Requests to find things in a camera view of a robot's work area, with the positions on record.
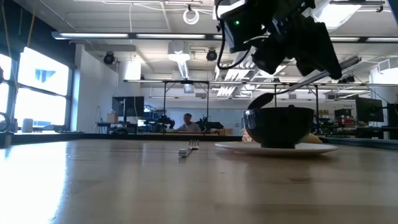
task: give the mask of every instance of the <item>cardboard box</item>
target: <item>cardboard box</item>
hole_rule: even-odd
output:
[[[234,129],[232,128],[224,128],[224,134],[227,136],[233,135],[234,134]]]
[[[222,136],[231,136],[234,134],[234,129],[232,128],[224,128],[224,129],[219,129],[220,135]]]
[[[117,123],[118,122],[118,114],[117,113],[107,113],[106,114],[106,122],[107,123]]]

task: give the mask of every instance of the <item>wooden table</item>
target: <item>wooden table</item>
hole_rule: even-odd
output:
[[[0,223],[397,223],[398,152],[313,158],[201,142],[81,140],[0,150]]]

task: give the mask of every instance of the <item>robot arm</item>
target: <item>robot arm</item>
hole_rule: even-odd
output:
[[[219,16],[218,8],[223,1],[216,3],[218,29],[223,35],[217,63],[220,69],[240,63],[220,66],[227,41],[231,53],[247,54],[254,47],[253,62],[270,74],[275,73],[283,59],[294,58],[303,76],[317,69],[333,79],[341,78],[326,25],[302,15],[306,9],[315,8],[315,0],[242,0],[242,5]]]

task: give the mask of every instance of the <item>metal frame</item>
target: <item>metal frame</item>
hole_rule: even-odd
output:
[[[4,83],[8,84],[9,90],[8,90],[8,97],[7,97],[7,111],[6,113],[9,115],[11,122],[14,122],[14,115],[15,115],[15,108],[14,106],[14,101],[16,101],[17,98],[17,89],[16,89],[16,83],[18,83],[18,74],[19,74],[19,61],[13,60],[11,62],[11,76],[9,80],[4,80]],[[28,90],[36,91],[38,93],[43,93],[46,95],[51,95],[51,96],[61,96],[66,99],[67,105],[65,107],[65,126],[67,127],[66,130],[70,130],[70,118],[71,118],[71,112],[72,112],[72,92],[73,92],[73,79],[74,79],[74,71],[69,68],[69,73],[68,73],[68,88],[67,88],[67,95],[61,95],[58,93],[54,93],[52,91],[44,90],[41,88],[36,88],[33,86],[25,85],[18,83],[19,88],[25,88]]]
[[[168,83],[173,83],[170,88],[167,88]],[[210,90],[210,83],[209,81],[190,81],[190,80],[165,80],[164,81],[164,97],[163,97],[163,115],[166,115],[166,93],[176,84],[194,84],[194,83],[201,83],[207,85],[207,106],[206,106],[206,117],[209,117],[209,90]]]

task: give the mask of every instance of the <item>white plate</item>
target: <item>white plate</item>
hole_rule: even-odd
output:
[[[215,145],[234,152],[271,156],[311,156],[337,150],[336,146],[309,143],[297,144],[295,149],[262,148],[256,142],[217,142]]]

